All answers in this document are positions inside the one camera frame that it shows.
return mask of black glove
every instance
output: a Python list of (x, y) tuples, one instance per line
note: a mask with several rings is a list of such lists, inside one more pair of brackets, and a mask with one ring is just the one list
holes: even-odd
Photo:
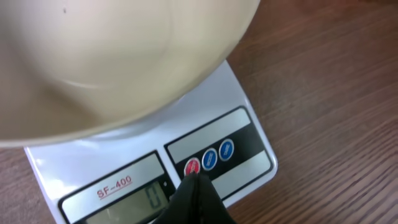
[(203, 174), (186, 176), (169, 206), (154, 224), (236, 224), (224, 207), (210, 179)]

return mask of display digit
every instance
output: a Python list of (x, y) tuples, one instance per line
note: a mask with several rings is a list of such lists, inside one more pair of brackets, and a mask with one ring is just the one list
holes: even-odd
[[(150, 190), (151, 190), (151, 189), (152, 189), (152, 192), (153, 192), (154, 195), (155, 195), (155, 202), (154, 202), (153, 198), (150, 196)], [(149, 200), (150, 206), (151, 206), (153, 209), (159, 208), (159, 207), (162, 205), (162, 203), (160, 202), (159, 197), (157, 196), (157, 192), (156, 192), (156, 189), (155, 189), (155, 187), (154, 187), (153, 184), (150, 185), (150, 186), (148, 186), (148, 187), (145, 189), (145, 193), (146, 193), (147, 198), (148, 198), (148, 200)]]

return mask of wood grain surface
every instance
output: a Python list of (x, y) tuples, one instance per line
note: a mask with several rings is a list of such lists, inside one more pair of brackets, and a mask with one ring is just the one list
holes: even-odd
[[(238, 223), (398, 223), (398, 3), (263, 0), (228, 58), (279, 160)], [(0, 223), (54, 223), (0, 149)]]

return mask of lcd display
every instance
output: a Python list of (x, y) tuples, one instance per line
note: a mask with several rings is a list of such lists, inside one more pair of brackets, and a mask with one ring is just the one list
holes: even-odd
[(158, 182), (122, 199), (86, 219), (87, 224), (134, 224), (159, 212), (168, 204)]

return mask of white scale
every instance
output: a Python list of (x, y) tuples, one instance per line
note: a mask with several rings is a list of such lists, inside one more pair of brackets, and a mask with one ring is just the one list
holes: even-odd
[(271, 145), (227, 62), (141, 122), (25, 152), (56, 222), (70, 224), (149, 223), (191, 171), (208, 175), (228, 207), (277, 171)]

